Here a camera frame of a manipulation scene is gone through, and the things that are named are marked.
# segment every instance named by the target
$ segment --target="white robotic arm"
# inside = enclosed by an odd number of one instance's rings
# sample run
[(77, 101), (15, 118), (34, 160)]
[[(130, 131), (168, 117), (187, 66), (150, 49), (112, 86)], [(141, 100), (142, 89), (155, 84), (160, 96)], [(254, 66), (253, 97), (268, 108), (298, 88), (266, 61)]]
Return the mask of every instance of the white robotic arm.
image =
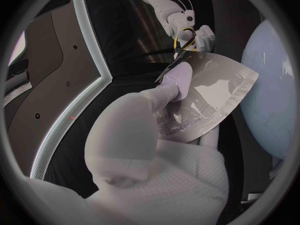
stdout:
[(194, 10), (184, 11), (176, 2), (171, 0), (143, 1), (154, 8), (157, 19), (166, 34), (175, 39), (175, 44), (179, 42), (181, 48), (189, 51), (211, 52), (213, 50), (215, 34), (209, 26), (203, 25), (193, 33), (193, 26), (195, 25)]

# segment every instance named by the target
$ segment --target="blue balloon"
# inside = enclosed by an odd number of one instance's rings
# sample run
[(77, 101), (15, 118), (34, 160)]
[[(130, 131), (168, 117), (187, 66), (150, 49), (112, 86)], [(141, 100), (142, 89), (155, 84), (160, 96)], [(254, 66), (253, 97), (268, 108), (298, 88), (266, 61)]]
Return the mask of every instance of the blue balloon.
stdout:
[(240, 104), (245, 121), (268, 153), (284, 159), (297, 118), (295, 81), (284, 45), (267, 20), (250, 37), (241, 63), (259, 74)]

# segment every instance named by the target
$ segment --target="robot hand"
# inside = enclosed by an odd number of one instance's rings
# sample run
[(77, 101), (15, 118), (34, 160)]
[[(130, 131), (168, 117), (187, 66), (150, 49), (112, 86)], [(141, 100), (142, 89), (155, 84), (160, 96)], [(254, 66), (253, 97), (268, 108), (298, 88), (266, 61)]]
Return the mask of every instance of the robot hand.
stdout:
[(215, 34), (209, 26), (203, 25), (194, 31), (194, 10), (183, 10), (171, 0), (143, 0), (150, 4), (166, 34), (174, 39), (174, 49), (180, 47), (189, 51), (211, 52), (215, 43)]

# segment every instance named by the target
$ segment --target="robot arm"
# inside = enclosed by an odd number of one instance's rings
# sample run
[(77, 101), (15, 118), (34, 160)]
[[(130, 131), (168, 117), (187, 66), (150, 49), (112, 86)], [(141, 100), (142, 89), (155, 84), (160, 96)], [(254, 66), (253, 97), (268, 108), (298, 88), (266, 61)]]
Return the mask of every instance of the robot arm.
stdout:
[(184, 11), (176, 2), (171, 0), (143, 0), (150, 4), (155, 15), (164, 28), (166, 34), (173, 37), (183, 47), (188, 41), (194, 41), (186, 50), (198, 52), (211, 52), (215, 43), (215, 34), (209, 26), (203, 25), (195, 32), (195, 37), (190, 30), (195, 25), (194, 10)]

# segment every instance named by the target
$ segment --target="white fabric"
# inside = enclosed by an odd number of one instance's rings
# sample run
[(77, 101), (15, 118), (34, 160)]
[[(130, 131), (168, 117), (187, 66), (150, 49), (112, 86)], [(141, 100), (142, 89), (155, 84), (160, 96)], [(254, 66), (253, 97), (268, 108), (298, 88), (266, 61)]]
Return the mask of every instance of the white fabric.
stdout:
[[(208, 133), (206, 141), (214, 141), (215, 136)], [(117, 187), (93, 178), (99, 191), (87, 201), (139, 225), (213, 225), (228, 198), (224, 158), (205, 145), (159, 140), (143, 182), (125, 181)]]

